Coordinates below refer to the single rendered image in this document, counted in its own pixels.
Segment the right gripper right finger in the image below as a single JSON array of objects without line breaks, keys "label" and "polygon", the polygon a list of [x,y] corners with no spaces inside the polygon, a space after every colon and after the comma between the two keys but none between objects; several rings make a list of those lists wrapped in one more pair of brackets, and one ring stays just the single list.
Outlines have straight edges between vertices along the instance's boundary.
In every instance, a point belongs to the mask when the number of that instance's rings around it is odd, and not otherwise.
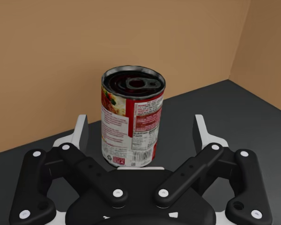
[{"label": "right gripper right finger", "polygon": [[[204,117],[194,116],[196,155],[186,160],[155,190],[157,207],[173,209],[171,224],[271,224],[273,221],[257,154],[232,151],[225,139],[207,131]],[[234,197],[215,211],[202,197],[218,179],[229,181]]]}]

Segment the tall board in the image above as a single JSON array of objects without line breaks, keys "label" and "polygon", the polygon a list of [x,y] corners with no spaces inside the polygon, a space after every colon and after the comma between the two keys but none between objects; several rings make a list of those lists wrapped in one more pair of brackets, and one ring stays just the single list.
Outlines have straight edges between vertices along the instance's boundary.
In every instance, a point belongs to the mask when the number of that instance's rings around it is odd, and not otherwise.
[{"label": "tall board", "polygon": [[165,98],[229,79],[281,110],[281,0],[0,0],[0,152],[99,120],[120,65]]}]

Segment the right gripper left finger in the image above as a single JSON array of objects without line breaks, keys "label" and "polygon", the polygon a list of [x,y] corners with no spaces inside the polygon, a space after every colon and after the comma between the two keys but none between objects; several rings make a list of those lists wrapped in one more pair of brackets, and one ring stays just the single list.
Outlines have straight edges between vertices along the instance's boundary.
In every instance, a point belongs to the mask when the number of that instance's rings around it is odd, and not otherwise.
[{"label": "right gripper left finger", "polygon": [[128,191],[93,158],[85,155],[89,126],[78,116],[72,134],[57,139],[50,151],[29,150],[22,166],[12,202],[10,222],[52,222],[62,213],[47,196],[52,181],[63,177],[81,195],[94,189],[108,206],[126,205]]}]

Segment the red and white can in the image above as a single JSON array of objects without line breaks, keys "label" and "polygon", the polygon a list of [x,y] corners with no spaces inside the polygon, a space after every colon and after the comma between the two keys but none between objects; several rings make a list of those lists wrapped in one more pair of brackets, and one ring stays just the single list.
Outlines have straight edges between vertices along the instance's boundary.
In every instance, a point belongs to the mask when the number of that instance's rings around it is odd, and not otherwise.
[{"label": "red and white can", "polygon": [[144,167],[155,158],[164,77],[147,67],[118,66],[102,75],[102,155],[115,167]]}]

